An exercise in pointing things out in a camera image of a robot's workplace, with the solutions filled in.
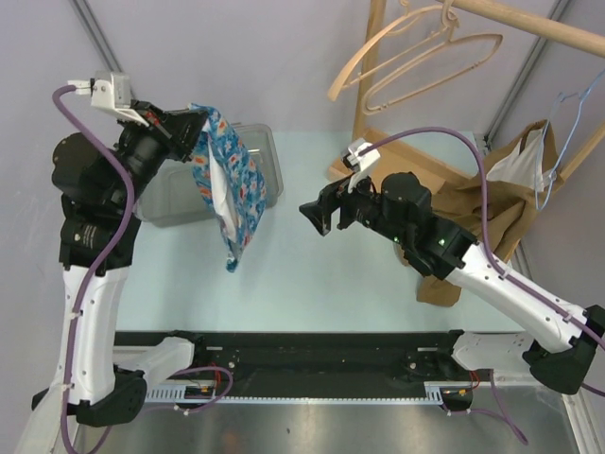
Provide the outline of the blue floral cloth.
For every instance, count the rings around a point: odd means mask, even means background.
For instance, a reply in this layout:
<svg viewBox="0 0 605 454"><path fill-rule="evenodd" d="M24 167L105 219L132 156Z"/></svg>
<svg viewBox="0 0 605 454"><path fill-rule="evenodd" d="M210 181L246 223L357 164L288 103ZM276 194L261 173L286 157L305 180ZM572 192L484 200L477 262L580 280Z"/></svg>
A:
<svg viewBox="0 0 605 454"><path fill-rule="evenodd" d="M226 270L234 272L268 204L266 179L230 122L210 106L208 119L191 154L192 175L218 223L227 248Z"/></svg>

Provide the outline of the tan brown skirt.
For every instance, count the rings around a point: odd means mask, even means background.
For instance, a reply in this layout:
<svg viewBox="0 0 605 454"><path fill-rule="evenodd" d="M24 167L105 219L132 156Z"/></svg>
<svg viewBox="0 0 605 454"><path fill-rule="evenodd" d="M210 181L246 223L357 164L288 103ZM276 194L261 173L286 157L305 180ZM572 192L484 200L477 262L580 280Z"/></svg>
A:
<svg viewBox="0 0 605 454"><path fill-rule="evenodd" d="M553 171L558 160L555 134L544 120L529 124L506 146L483 159L487 181L487 232L493 254L509 260L538 216L537 202L554 195L564 179ZM483 239L481 179L442 183L432 189L434 212Z"/></svg>

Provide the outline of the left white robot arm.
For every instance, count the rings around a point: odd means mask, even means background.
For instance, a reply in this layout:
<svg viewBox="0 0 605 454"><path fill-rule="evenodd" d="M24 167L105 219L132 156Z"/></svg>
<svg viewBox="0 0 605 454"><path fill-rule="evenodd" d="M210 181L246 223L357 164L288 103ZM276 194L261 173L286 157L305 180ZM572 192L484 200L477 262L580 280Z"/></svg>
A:
<svg viewBox="0 0 605 454"><path fill-rule="evenodd" d="M114 363L117 309L141 222L133 208L160 166L186 161L208 118L203 110L163 111L136 101L142 122L121 121L107 148L61 106L77 128L55 148L52 183L61 192L64 222L59 261L65 285L65 325L59 379L65 411L94 428L131 422L149 390L178 371L196 378L209 366L197 337L175 331L136 359Z"/></svg>

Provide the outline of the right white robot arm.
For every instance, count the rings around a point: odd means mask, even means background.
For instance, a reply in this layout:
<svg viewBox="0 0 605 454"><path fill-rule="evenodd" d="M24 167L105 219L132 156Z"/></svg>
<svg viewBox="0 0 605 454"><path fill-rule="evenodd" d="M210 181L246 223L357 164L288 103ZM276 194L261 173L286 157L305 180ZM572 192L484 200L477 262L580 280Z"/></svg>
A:
<svg viewBox="0 0 605 454"><path fill-rule="evenodd" d="M529 373L558 393L582 389L604 334L603 308L569 304L495 259L473 234L432 211L431 193L415 175L391 174L379 191L371 178L351 175L299 211L322 236L338 212L338 229L361 224L400 246L419 274L471 291L522 327L513 335L460 334L436 355L443 377L500 370Z"/></svg>

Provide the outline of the upper wooden hanger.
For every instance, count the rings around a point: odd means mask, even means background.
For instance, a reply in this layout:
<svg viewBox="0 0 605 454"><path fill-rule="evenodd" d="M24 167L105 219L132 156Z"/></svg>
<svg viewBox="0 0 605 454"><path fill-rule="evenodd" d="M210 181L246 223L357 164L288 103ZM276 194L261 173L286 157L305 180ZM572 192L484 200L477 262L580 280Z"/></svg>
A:
<svg viewBox="0 0 605 454"><path fill-rule="evenodd" d="M402 1L399 15L387 24L387 3L371 1L365 42L339 71L327 97L335 101L353 86L361 95L385 87L404 70L449 47L459 27L452 6L451 1L440 1L413 8Z"/></svg>

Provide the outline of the wooden hanger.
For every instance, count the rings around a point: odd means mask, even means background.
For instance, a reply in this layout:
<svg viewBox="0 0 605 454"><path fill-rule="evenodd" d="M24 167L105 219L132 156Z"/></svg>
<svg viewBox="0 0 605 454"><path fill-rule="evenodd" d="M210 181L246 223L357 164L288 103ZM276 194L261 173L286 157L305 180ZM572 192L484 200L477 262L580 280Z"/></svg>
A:
<svg viewBox="0 0 605 454"><path fill-rule="evenodd" d="M459 27L452 6L451 1L440 1L413 8L402 1L399 15L387 24L387 3L371 1L365 42L339 71L327 97L335 101L353 86L361 95L385 87L404 70L449 47Z"/></svg>
<svg viewBox="0 0 605 454"><path fill-rule="evenodd" d="M488 62L503 41L497 32L460 33L457 28L449 47L404 70L387 86L362 95L363 114L382 113L462 77Z"/></svg>

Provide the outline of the lower wooden hanger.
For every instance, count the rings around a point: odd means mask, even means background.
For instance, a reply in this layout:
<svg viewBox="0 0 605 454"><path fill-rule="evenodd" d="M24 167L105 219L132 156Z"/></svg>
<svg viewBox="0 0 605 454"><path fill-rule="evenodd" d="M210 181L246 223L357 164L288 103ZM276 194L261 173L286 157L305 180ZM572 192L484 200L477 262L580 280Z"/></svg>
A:
<svg viewBox="0 0 605 454"><path fill-rule="evenodd" d="M449 47L404 70L387 86L362 95L363 114L382 113L462 77L488 62L503 41L497 32L460 33L457 28Z"/></svg>

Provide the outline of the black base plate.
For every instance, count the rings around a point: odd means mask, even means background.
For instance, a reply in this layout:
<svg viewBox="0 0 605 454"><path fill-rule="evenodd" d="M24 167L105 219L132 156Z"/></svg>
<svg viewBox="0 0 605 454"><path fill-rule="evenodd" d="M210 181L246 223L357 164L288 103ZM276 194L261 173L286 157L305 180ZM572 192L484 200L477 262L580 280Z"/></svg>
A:
<svg viewBox="0 0 605 454"><path fill-rule="evenodd" d="M470 384L448 333L186 332L194 367L220 366L236 398L419 397L430 381Z"/></svg>

